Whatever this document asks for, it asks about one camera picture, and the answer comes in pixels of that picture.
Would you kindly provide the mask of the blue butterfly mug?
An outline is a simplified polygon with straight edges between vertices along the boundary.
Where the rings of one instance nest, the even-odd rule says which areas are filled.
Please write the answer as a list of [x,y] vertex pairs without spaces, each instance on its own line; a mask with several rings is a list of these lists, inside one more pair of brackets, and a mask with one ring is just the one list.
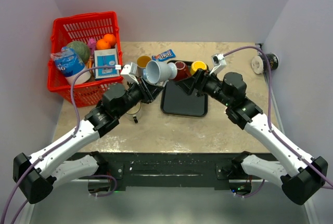
[[138,76],[143,76],[143,72],[146,68],[146,65],[151,60],[152,58],[150,56],[140,56],[139,58],[137,58],[136,63],[137,63]]

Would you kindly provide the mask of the cream white mug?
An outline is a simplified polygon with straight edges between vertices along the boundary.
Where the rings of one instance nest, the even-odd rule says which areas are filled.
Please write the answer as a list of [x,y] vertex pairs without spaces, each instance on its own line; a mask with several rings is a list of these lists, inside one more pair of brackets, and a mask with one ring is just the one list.
[[139,119],[142,116],[142,103],[139,102],[135,106],[133,106],[131,109],[129,109],[125,116],[128,120],[134,122],[135,124],[138,124]]

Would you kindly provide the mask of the light grey mug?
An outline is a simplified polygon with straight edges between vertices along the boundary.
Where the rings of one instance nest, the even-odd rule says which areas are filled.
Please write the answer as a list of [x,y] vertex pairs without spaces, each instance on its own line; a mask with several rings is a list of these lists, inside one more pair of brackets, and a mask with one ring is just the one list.
[[146,78],[151,84],[158,84],[173,80],[177,76],[177,67],[174,63],[165,63],[151,60],[146,65]]

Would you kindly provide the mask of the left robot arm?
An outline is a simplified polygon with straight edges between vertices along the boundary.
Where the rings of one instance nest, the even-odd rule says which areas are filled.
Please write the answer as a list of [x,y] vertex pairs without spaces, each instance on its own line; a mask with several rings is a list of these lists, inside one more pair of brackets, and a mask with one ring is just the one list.
[[29,203],[45,199],[53,190],[58,166],[84,146],[113,130],[119,119],[138,103],[152,103],[163,91],[143,78],[128,89],[112,84],[83,120],[71,131],[38,152],[18,154],[13,162],[13,180]]

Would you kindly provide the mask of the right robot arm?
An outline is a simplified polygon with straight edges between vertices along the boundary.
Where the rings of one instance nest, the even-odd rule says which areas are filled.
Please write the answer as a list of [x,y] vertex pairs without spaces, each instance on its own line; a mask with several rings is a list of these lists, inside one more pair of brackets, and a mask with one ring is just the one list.
[[246,96],[247,85],[239,73],[228,72],[222,80],[215,74],[199,69],[193,76],[176,82],[186,94],[197,90],[226,106],[228,119],[263,144],[277,159],[266,161],[243,152],[234,161],[232,173],[243,179],[253,175],[280,187],[285,196],[303,205],[325,184],[328,162],[321,156],[314,158],[300,149]]

